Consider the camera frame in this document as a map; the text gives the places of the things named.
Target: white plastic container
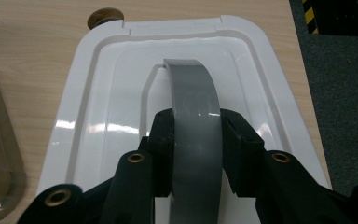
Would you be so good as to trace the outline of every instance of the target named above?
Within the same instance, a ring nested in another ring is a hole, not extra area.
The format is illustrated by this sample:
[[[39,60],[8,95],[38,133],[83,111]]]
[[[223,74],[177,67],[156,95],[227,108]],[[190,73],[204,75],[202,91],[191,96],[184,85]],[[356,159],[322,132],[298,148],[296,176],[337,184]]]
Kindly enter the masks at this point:
[[[310,135],[264,32],[233,16],[186,21],[111,21],[80,42],[48,145],[37,193],[61,183],[84,191],[113,176],[153,117],[171,108],[163,59],[195,59],[209,71],[222,108],[241,113],[266,149],[295,155],[328,187]],[[157,199],[168,223],[169,199]],[[219,223],[259,223],[254,199],[238,199],[223,176]]]

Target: hazard tape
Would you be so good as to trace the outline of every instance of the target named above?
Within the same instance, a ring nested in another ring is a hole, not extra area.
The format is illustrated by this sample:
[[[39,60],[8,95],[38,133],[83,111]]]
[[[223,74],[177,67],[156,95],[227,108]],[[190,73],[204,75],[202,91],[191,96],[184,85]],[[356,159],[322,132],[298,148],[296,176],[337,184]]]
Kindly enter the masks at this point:
[[[310,34],[319,34],[318,26],[316,24],[315,15],[313,14],[312,2],[310,0],[302,0],[305,21],[307,22],[308,32]]]

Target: floor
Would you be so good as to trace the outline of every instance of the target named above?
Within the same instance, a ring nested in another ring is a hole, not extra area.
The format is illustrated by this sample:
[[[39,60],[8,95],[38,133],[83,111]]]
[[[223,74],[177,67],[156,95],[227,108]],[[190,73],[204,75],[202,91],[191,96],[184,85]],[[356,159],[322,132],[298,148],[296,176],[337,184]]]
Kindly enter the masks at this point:
[[[308,34],[301,0],[289,0],[333,189],[358,185],[358,37]]]

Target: wooden table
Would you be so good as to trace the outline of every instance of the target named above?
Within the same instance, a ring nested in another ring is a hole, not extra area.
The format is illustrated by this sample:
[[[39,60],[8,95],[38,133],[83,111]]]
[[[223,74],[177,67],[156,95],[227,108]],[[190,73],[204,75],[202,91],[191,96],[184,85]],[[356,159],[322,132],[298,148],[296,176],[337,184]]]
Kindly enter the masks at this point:
[[[260,26],[289,80],[325,174],[322,143],[288,0],[0,0],[0,90],[17,136],[28,187],[14,223],[35,195],[67,74],[87,18],[102,7],[119,8],[125,21],[235,15]]]

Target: gray curved strip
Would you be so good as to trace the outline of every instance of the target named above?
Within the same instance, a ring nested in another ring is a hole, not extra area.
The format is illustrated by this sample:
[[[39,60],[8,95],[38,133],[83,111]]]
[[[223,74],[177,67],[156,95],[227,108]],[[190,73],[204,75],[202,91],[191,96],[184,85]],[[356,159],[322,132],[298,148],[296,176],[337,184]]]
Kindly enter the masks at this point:
[[[217,223],[222,129],[216,89],[198,61],[165,59],[164,64],[175,122],[170,223]]]

